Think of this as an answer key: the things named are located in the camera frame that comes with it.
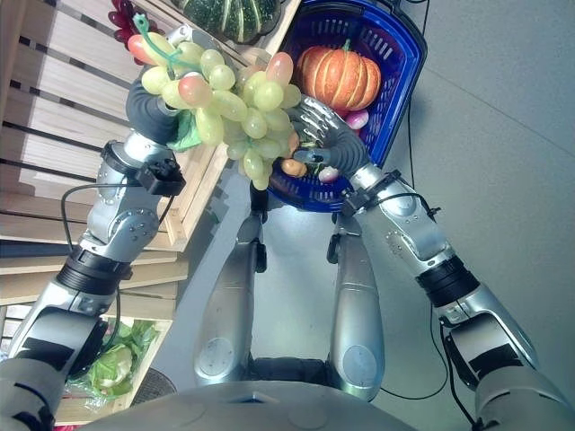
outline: black cable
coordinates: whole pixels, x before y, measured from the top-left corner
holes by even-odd
[[[426,400],[428,398],[435,397],[438,393],[443,391],[443,388],[445,388],[446,384],[447,384],[447,377],[448,377],[447,364],[446,364],[446,360],[443,358],[443,355],[441,355],[441,351],[439,350],[438,343],[436,342],[435,337],[433,335],[433,305],[431,303],[429,304],[429,335],[431,336],[431,342],[433,343],[433,347],[435,348],[435,351],[438,352],[439,358],[441,359],[441,362],[443,363],[443,368],[444,368],[445,373],[446,373],[445,378],[443,379],[443,382],[441,383],[441,385],[435,391],[430,393],[429,395],[425,395],[422,397],[408,397],[405,395],[400,395],[399,393],[389,391],[384,387],[380,387],[379,389],[381,389],[385,393],[393,395],[394,397],[397,397],[397,398],[401,398],[403,400]]]
[[[72,193],[75,193],[79,190],[105,189],[109,187],[118,188],[118,187],[142,187],[142,186],[139,184],[86,184],[85,186],[73,187],[62,195],[62,198],[60,199],[60,212],[62,213],[62,223],[64,224],[64,233],[66,234],[66,242],[68,244],[68,248],[70,249],[70,251],[73,250],[74,246],[72,245],[72,235],[70,234],[70,227],[68,226],[68,219],[66,216],[66,199],[68,199],[68,196],[70,196]]]
[[[375,203],[373,203],[373,204],[370,203],[370,204],[368,204],[368,205],[369,205],[369,207],[376,207],[376,206],[378,206],[379,204],[383,204],[384,202],[387,202],[388,200],[392,200],[392,199],[396,199],[396,198],[403,198],[403,197],[406,197],[406,196],[413,196],[413,197],[415,197],[415,198],[418,198],[418,199],[420,200],[420,202],[421,202],[421,206],[423,207],[423,209],[425,209],[425,211],[426,211],[427,215],[429,216],[429,218],[430,218],[431,220],[435,221],[435,214],[436,214],[437,211],[439,211],[441,208],[440,208],[440,207],[430,208],[430,207],[429,207],[429,204],[428,204],[428,201],[425,200],[425,198],[424,198],[422,195],[420,195],[419,193],[410,193],[410,192],[397,193],[397,194],[395,194],[395,195],[388,196],[388,197],[386,197],[386,198],[378,199]]]
[[[170,196],[170,200],[168,201],[168,205],[166,206],[164,212],[162,213],[162,215],[160,215],[160,221],[159,224],[162,224],[162,222],[164,221],[165,217],[168,215],[168,211],[170,211],[170,207],[172,206],[172,202],[175,199],[175,196]]]
[[[443,344],[443,351],[445,352],[445,355],[447,358],[447,370],[449,372],[449,388],[451,389],[451,396],[453,397],[457,406],[463,412],[463,414],[465,415],[465,417],[467,418],[469,423],[472,425],[472,427],[475,427],[475,421],[473,420],[472,416],[469,414],[469,412],[467,411],[467,409],[465,408],[463,403],[459,400],[459,397],[457,397],[456,385],[455,385],[454,376],[453,376],[453,366],[451,365],[451,357],[449,356],[449,353],[447,352],[447,343],[446,343],[446,339],[445,339],[443,324],[439,328],[439,334],[441,336],[441,344]]]
[[[114,322],[114,329],[112,330],[112,332],[110,334],[110,339],[106,342],[106,344],[104,346],[102,346],[102,349],[100,350],[101,353],[98,355],[98,357],[100,357],[100,355],[102,353],[104,353],[106,350],[108,350],[111,347],[112,343],[114,342],[114,339],[118,335],[120,316],[121,316],[121,310],[120,310],[120,299],[119,299],[119,287],[117,287],[116,288],[116,321]]]
[[[425,36],[425,30],[427,29],[428,26],[430,0],[405,0],[405,1],[411,4],[421,4],[427,2],[425,6],[425,15],[423,16],[423,25],[421,26],[421,36]],[[407,142],[410,151],[411,187],[415,189],[415,175],[413,174],[413,147],[411,144],[411,96],[410,101],[407,104]]]

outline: gray padding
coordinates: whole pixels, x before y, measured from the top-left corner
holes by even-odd
[[[147,92],[142,86],[141,74],[129,89],[126,114],[131,127],[160,145],[175,140],[178,133],[178,116],[160,109],[159,96]]]

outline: concrete floor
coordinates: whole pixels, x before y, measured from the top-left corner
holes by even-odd
[[[403,7],[421,22],[423,6]],[[573,403],[574,22],[571,0],[433,1],[411,115],[418,192],[443,208],[438,222],[459,256],[523,326],[543,371]],[[385,167],[409,176],[405,132],[403,124]],[[153,365],[180,390],[193,387],[201,314],[247,211],[247,180],[226,169],[191,241],[193,276]],[[337,270],[324,257],[331,233],[328,215],[270,212],[269,270],[256,278],[254,355],[326,357]],[[384,387],[429,393],[443,378],[429,340],[429,303],[385,247],[377,256]],[[473,394],[461,384],[458,390],[471,408]],[[380,393],[374,403],[422,430],[468,429],[447,389],[423,401]]]

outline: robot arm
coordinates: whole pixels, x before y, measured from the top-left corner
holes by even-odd
[[[478,429],[572,429],[575,414],[540,373],[535,349],[492,291],[465,268],[433,219],[433,210],[402,180],[366,164],[350,177],[343,212],[380,225],[392,254],[409,267],[449,329],[447,352],[476,390]]]
[[[138,79],[127,112],[134,130],[124,143],[103,148],[85,233],[21,324],[10,359],[0,364],[3,430],[51,429],[66,378],[97,357],[107,329],[100,316],[157,233],[160,198],[178,195],[185,184],[165,146],[177,130],[177,111]]]

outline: blue basket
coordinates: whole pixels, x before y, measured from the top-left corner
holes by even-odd
[[[427,54],[425,40],[413,22],[395,4],[382,5],[387,10],[363,0],[304,0],[282,46],[296,61],[309,47],[339,48],[351,39],[353,51],[377,63],[383,82],[367,108],[369,121],[359,136],[371,161],[379,166],[391,148]],[[314,212],[339,211],[341,192],[350,187],[342,177],[333,184],[322,184],[311,174],[290,177],[280,169],[279,160],[270,177],[270,191],[275,196]]]

